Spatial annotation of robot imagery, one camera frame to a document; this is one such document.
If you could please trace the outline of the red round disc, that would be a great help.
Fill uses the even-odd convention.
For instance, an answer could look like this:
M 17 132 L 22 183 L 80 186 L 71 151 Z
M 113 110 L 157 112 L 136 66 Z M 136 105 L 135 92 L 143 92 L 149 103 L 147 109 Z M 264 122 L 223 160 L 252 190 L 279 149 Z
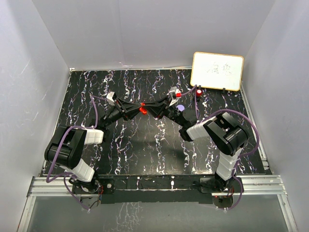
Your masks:
M 143 114 L 143 115 L 146 115 L 147 114 L 147 110 L 143 107 L 140 107 L 139 108 L 139 111 Z

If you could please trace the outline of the purple earbud charging case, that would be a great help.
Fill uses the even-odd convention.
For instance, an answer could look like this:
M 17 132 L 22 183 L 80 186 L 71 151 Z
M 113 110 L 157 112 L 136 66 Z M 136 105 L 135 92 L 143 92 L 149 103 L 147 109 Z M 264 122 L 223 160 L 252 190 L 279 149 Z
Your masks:
M 176 108 L 177 108 L 179 111 L 181 111 L 181 112 L 185 109 L 185 107 L 184 107 L 183 105 L 180 105 L 180 104 L 177 105 Z

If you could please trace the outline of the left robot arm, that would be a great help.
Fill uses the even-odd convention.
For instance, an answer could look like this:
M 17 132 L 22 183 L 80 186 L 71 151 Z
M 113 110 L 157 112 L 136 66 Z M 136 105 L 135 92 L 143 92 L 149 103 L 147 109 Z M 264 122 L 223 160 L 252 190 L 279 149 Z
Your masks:
M 46 182 L 51 183 L 57 178 L 70 178 L 75 186 L 83 187 L 90 193 L 99 189 L 100 181 L 96 171 L 83 159 L 82 152 L 86 145 L 99 145 L 104 141 L 107 126 L 123 118 L 130 120 L 139 113 L 146 113 L 143 104 L 133 104 L 118 98 L 108 98 L 112 109 L 105 116 L 99 118 L 95 104 L 95 96 L 91 96 L 95 118 L 92 125 L 59 126 L 49 142 L 44 159 L 51 163 Z

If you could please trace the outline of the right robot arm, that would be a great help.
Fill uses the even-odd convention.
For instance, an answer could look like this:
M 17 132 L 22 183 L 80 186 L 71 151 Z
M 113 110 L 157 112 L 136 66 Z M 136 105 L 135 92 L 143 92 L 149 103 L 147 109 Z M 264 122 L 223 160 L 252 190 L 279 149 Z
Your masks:
M 198 122 L 194 109 L 180 110 L 174 106 L 172 98 L 168 96 L 156 102 L 142 103 L 140 111 L 148 112 L 157 119 L 165 116 L 174 121 L 182 127 L 179 133 L 185 141 L 211 138 L 220 151 L 219 164 L 214 177 L 201 186 L 222 192 L 232 187 L 232 181 L 235 178 L 234 167 L 249 138 L 248 132 L 232 114 L 247 119 L 245 115 L 235 110 L 223 109 Z

